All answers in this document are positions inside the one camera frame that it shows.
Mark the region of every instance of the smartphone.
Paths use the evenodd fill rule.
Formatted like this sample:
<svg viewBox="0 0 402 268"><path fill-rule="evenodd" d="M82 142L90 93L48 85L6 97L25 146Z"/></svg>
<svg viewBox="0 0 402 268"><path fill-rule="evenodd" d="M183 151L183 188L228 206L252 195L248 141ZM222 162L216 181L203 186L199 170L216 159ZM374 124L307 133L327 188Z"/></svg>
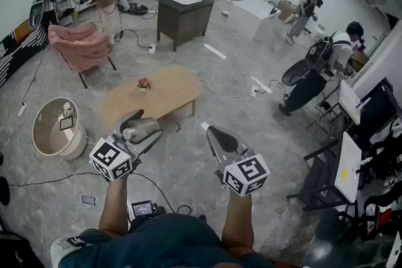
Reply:
<svg viewBox="0 0 402 268"><path fill-rule="evenodd" d="M88 205L94 205L95 204L95 198L93 196L86 196L83 195L81 198L82 203L86 203Z"/></svg>

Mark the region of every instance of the concrete floor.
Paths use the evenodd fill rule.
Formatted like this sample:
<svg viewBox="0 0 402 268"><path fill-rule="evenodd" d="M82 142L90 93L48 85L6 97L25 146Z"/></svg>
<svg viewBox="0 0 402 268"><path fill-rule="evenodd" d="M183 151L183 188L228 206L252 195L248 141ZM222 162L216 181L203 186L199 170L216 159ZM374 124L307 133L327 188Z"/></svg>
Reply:
<svg viewBox="0 0 402 268"><path fill-rule="evenodd" d="M141 2L147 6L157 4L157 0ZM91 144L73 161L46 158L34 148L31 129L35 115L41 106L55 97L73 99L90 141L96 142L108 134L99 117L100 103L108 91L134 79L124 75L140 75L162 65L181 63L215 91L228 97L242 97L241 75L253 75L268 85L271 79L280 80L287 68L304 57L304 48L285 43L288 26L281 21L264 42L243 39L226 25L226 17L221 15L222 10L228 10L230 5L227 0L216 1L205 37L200 36L179 46L176 53L172 52L172 41L162 36L156 53L149 55L147 49L137 46L135 35L126 32L111 53L117 71L106 63L84 73L88 86L93 87L86 91L79 76L69 69L60 54L48 47L37 81L25 99L28 107L18 118L22 96L42 55L37 54L0 89L0 151L4 154L0 174L9 183L22 185L55 180L90 167ZM98 22L94 10L82 15L82 21L88 19ZM144 20L128 14L122 14L121 19L123 28L137 31L140 44L149 45L156 41L157 19ZM298 41L309 44L306 35L299 37ZM227 58L221 59L204 44L210 44ZM249 90L254 82L244 77L244 84ZM160 120L163 137L142 158L138 172L159 184L174 209L182 204L190 205L194 215L206 214L208 223L220 234L229 192L213 174L217 162L207 149L205 131L200 125L207 122L237 132L263 155L271 170L264 188L253 194L255 249L273 258L286 254L282 259L294 262L297 260L286 250L290 245L303 249L311 240L314 229L305 228L301 205L298 201L288 201L286 195L298 191L302 185L308 171L302 157L318 147L321 132L314 127L305 129L317 114L313 109L314 102L291 117L285 117L278 112L283 90L278 89L274 82L271 88L272 94L258 95L255 99L244 96L243 100L235 102L224 100L203 87L197 99L195 117L189 116L191 108L188 106ZM182 128L178 132L177 123ZM128 184L130 201L153 200L166 206L161 193L144 178L132 175ZM50 245L55 239L97 228L106 188L104 179L91 175L73 176L45 185L11 187L10 204L0 205L0 216L9 230L31 242L40 260L50 267ZM83 204L82 195L96 197L97 206ZM307 221L313 226L316 222ZM293 239L299 245L292 244Z"/></svg>

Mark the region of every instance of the bag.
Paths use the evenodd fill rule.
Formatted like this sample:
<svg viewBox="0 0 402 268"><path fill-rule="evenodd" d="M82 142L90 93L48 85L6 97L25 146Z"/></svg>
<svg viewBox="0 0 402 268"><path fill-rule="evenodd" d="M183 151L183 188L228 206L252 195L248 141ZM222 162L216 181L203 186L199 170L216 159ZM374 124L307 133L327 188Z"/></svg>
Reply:
<svg viewBox="0 0 402 268"><path fill-rule="evenodd" d="M330 36L320 39L317 43L310 47L305 57L310 69L321 72L330 72L330 62L334 52L334 46L349 45L349 41L340 40L334 42L334 36L338 33L336 31Z"/></svg>

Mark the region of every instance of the white box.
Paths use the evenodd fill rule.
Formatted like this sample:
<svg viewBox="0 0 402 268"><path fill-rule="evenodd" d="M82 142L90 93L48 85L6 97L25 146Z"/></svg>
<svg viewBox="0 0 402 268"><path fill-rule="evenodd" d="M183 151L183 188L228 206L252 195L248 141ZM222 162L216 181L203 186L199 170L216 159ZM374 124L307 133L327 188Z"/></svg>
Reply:
<svg viewBox="0 0 402 268"><path fill-rule="evenodd" d="M104 138L98 141L89 157L95 169L111 181L115 181L133 170L131 156Z"/></svg>
<svg viewBox="0 0 402 268"><path fill-rule="evenodd" d="M260 189L270 171L260 154L225 167L223 182L239 196Z"/></svg>
<svg viewBox="0 0 402 268"><path fill-rule="evenodd" d="M248 40L265 39L281 11L270 14L274 7L262 0L235 1L227 25Z"/></svg>

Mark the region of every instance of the black pants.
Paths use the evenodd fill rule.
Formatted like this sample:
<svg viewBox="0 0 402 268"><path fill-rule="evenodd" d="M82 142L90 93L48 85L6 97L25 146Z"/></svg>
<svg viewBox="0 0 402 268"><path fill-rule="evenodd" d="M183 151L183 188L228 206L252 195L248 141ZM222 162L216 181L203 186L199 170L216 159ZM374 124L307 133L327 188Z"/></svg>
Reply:
<svg viewBox="0 0 402 268"><path fill-rule="evenodd" d="M325 88L327 81L312 70L306 79L301 79L285 100L285 110L290 113L303 107Z"/></svg>

